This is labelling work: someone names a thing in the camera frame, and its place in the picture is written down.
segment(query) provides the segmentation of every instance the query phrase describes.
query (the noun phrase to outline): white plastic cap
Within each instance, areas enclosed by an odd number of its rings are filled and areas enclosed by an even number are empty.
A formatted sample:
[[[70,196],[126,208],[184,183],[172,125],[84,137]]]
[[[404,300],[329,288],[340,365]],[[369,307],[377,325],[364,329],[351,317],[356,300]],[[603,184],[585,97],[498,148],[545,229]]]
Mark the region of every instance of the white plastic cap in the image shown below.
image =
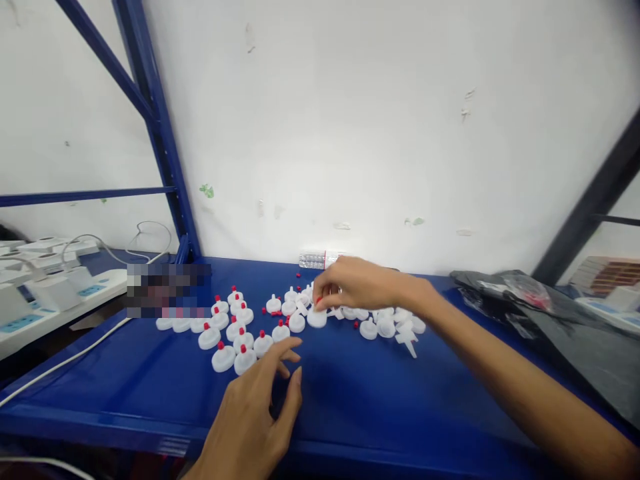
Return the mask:
[[[354,309],[353,312],[355,313],[355,317],[358,320],[365,321],[366,319],[369,318],[369,312],[364,310],[364,309]]]
[[[155,327],[158,330],[169,330],[173,327],[173,319],[158,319],[155,321]]]
[[[224,302],[224,301],[220,300],[220,295],[216,295],[215,296],[215,303],[211,307],[211,316],[215,315],[214,309],[216,307],[222,313],[227,313],[229,311],[229,304],[227,302]]]
[[[235,315],[232,316],[231,324],[227,327],[227,340],[229,340],[230,342],[234,341],[240,333],[241,327],[246,328],[246,325],[238,320]]]
[[[202,350],[209,350],[216,346],[220,341],[220,330],[211,327],[209,322],[205,322],[203,332],[198,335],[198,346]]]
[[[253,335],[244,328],[240,328],[238,336],[233,341],[233,349],[236,354],[240,353],[240,345],[246,345],[248,349],[253,348]]]
[[[205,322],[208,319],[191,319],[191,331],[194,333],[202,333],[205,330]]]
[[[227,325],[229,324],[229,316],[222,312],[216,313],[212,316],[210,323],[212,327],[216,327],[218,330],[222,331],[227,328]]]
[[[375,338],[378,336],[378,327],[373,322],[372,317],[360,324],[360,335],[362,335],[367,340],[375,340]]]
[[[313,328],[322,328],[327,324],[327,311],[316,311],[315,308],[309,310],[307,323]]]
[[[381,337],[391,338],[395,335],[395,325],[391,319],[379,319],[377,327]]]
[[[229,294],[229,296],[227,297],[227,302],[229,302],[229,304],[232,304],[236,298],[235,296],[238,295],[238,300],[243,300],[245,297],[244,295],[242,295],[242,292],[237,291],[235,289],[235,285],[231,287],[231,293]]]
[[[305,318],[299,313],[295,313],[289,318],[289,330],[294,333],[300,333],[305,329]]]
[[[286,317],[288,317],[289,315],[293,315],[295,313],[296,310],[296,306],[295,306],[295,302],[293,301],[289,301],[286,300],[283,304],[282,304],[282,314]]]
[[[238,320],[244,323],[245,325],[250,324],[253,321],[253,310],[247,308],[247,303],[242,302],[240,304],[240,311],[238,312]]]
[[[267,311],[269,313],[273,313],[275,311],[280,311],[280,307],[282,306],[282,302],[275,297],[275,294],[271,295],[271,300],[267,302]]]
[[[218,350],[215,351],[211,359],[213,369],[218,373],[227,371],[233,366],[234,360],[235,350],[233,347],[230,345],[225,346],[224,343],[218,342]]]
[[[291,332],[289,331],[289,328],[283,324],[282,320],[280,320],[278,326],[271,332],[271,336],[274,342],[279,342],[280,340],[290,337]]]
[[[240,345],[240,353],[235,356],[235,360],[233,361],[235,374],[238,376],[242,375],[249,370],[257,360],[258,358],[252,349],[248,349],[246,345]]]
[[[285,302],[295,302],[298,292],[293,291],[293,287],[289,287],[289,291],[285,293]]]
[[[253,350],[258,358],[262,358],[273,345],[273,339],[266,335],[264,330],[260,330],[260,336],[253,342]]]
[[[173,319],[173,331],[182,333],[191,328],[191,319]]]

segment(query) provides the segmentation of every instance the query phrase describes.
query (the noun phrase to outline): blue metal shelf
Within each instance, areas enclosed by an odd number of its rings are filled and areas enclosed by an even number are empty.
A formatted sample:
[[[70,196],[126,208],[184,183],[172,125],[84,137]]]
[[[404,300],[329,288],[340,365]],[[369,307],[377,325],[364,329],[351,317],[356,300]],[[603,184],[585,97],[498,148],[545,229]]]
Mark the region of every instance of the blue metal shelf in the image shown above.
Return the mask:
[[[129,74],[120,64],[78,1],[56,0],[56,2],[136,110],[142,115],[147,125],[149,140],[153,147],[163,186],[138,189],[0,195],[0,207],[164,193],[171,210],[175,230],[181,239],[180,258],[184,262],[200,258],[200,243],[198,242],[187,186],[182,174],[180,158],[173,136],[169,109],[167,108],[162,82],[155,63],[153,45],[142,0],[113,0],[113,8],[120,26],[131,71],[133,72],[133,80],[131,80]]]

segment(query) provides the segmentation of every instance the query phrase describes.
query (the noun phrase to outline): power cord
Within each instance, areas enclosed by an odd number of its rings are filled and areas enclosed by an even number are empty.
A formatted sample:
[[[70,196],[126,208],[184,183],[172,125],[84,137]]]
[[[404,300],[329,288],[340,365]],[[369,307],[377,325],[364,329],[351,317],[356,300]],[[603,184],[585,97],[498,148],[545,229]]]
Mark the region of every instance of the power cord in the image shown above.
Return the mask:
[[[138,223],[135,226],[138,229],[138,233],[136,233],[134,238],[131,239],[131,241],[127,245],[127,248],[125,248],[125,252],[127,252],[130,255],[135,255],[136,257],[143,257],[143,258],[146,258],[148,261],[151,261],[150,257],[148,257],[146,255],[143,255],[142,253],[136,253],[136,252],[132,252],[132,251],[129,250],[129,248],[131,247],[131,244],[142,234],[142,230],[140,230],[140,225],[142,225],[143,223],[155,223],[157,225],[160,225],[169,234],[169,243],[167,244],[167,247],[162,252],[162,255],[164,255],[165,253],[167,253],[169,251],[169,247],[171,246],[171,240],[173,240],[173,236],[171,234],[171,230],[169,230],[166,225],[163,225],[162,223],[156,222],[154,220],[145,220],[145,221],[142,221],[142,222]]]
[[[56,460],[52,458],[45,457],[0,457],[0,462],[11,462],[11,463],[46,463],[48,465],[52,465],[54,467],[62,468],[76,477],[82,478],[83,480],[95,480],[88,473],[83,472],[79,468],[74,467],[66,462],[61,460]]]

